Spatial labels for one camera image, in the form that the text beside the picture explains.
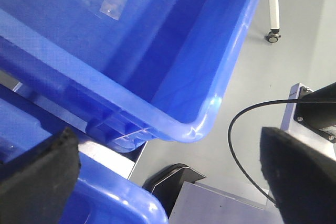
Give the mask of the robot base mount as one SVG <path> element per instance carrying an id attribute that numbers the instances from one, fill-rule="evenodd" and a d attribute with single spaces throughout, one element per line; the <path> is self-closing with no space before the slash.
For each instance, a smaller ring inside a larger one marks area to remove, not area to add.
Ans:
<path id="1" fill-rule="evenodd" d="M 335 98 L 335 83 L 313 91 L 302 83 L 291 87 L 288 99 Z M 314 150 L 335 160 L 335 104 L 289 103 L 280 127 Z"/>

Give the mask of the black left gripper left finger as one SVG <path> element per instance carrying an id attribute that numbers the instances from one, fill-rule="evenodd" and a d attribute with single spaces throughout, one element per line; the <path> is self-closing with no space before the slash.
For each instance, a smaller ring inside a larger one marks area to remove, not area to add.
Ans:
<path id="1" fill-rule="evenodd" d="M 1 165 L 1 223 L 58 223 L 80 172 L 66 128 Z"/>

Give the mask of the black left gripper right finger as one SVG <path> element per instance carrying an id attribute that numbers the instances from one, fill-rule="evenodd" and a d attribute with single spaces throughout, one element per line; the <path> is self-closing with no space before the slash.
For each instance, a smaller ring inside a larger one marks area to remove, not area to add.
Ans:
<path id="1" fill-rule="evenodd" d="M 335 160 L 276 127 L 263 127 L 261 171 L 284 223 L 335 223 Z"/>

